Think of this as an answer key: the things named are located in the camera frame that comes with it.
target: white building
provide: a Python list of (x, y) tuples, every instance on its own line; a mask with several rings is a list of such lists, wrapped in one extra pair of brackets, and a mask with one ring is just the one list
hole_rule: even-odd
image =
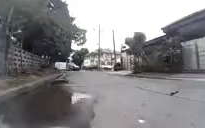
[[(121, 62), (121, 53), (116, 51), (116, 62)], [(111, 69), (115, 64), (114, 52), (110, 49), (100, 50), (100, 67)], [(96, 67), (98, 66), (98, 50), (89, 53), (85, 59), (84, 67)]]

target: concrete wall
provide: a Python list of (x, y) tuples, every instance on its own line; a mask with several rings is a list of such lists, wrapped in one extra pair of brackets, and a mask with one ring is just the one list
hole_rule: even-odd
[(182, 43), (185, 70), (205, 70), (205, 37)]

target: debris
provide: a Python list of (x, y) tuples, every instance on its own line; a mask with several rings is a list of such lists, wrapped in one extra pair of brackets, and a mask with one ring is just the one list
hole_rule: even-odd
[(194, 124), (191, 123), (191, 127), (192, 127), (192, 128), (195, 128)]
[(179, 92), (179, 91), (171, 92), (171, 93), (170, 93), (170, 96), (173, 96), (173, 95), (177, 94), (178, 92)]

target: fence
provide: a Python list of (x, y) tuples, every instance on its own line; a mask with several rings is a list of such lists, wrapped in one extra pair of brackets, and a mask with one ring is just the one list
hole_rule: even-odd
[(48, 60), (23, 50), (20, 43), (13, 42), (8, 50), (8, 73), (14, 74), (23, 69), (37, 68), (48, 64)]

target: overcast sky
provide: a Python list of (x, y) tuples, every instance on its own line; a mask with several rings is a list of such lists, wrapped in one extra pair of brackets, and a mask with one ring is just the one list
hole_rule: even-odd
[(113, 48), (115, 31), (116, 50), (125, 37), (135, 31), (144, 32), (147, 40), (163, 35), (161, 28), (195, 11), (205, 8), (205, 0), (67, 0), (75, 23), (87, 29), (90, 51), (98, 48), (98, 26), (101, 25), (101, 47)]

